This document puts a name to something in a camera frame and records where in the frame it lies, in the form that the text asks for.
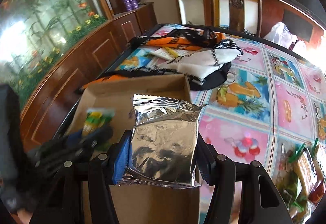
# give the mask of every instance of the wooden cabinet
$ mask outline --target wooden cabinet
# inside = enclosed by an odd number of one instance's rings
[[[118,15],[72,47],[39,83],[22,110],[25,150],[50,140],[79,99],[75,91],[113,63],[130,39],[156,24],[153,4],[149,3]]]

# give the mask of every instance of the patterned tablecloth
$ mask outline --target patterned tablecloth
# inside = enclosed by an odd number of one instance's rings
[[[166,25],[153,36],[163,36],[179,25]],[[226,35],[242,50],[232,61],[224,84],[229,94],[218,99],[220,87],[192,91],[192,103],[205,107],[199,131],[218,153],[242,163],[260,161],[274,183],[285,169],[288,150],[316,138],[326,148],[326,79],[309,62],[295,59],[278,49],[238,36]],[[136,49],[117,69],[150,66],[164,60]],[[203,223],[214,187],[203,181],[200,188],[200,223]],[[239,210],[241,184],[234,201]]]

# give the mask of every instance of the cardboard box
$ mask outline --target cardboard box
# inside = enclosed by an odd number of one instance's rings
[[[181,74],[138,77],[94,83],[83,93],[67,134],[83,127],[89,107],[115,109],[112,143],[135,125],[134,94],[147,94],[191,102],[188,79]],[[148,185],[111,186],[120,224],[198,224],[199,188],[171,189]]]

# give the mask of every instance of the white and black garment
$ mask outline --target white and black garment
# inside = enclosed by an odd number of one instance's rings
[[[231,40],[222,39],[213,49],[196,52],[190,55],[156,65],[158,69],[175,70],[197,79],[202,85],[205,78],[231,62],[237,56],[243,55],[243,51]]]

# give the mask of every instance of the silver foil packet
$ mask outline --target silver foil packet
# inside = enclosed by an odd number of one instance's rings
[[[123,184],[197,187],[194,152],[202,107],[186,101],[134,95],[136,125]]]

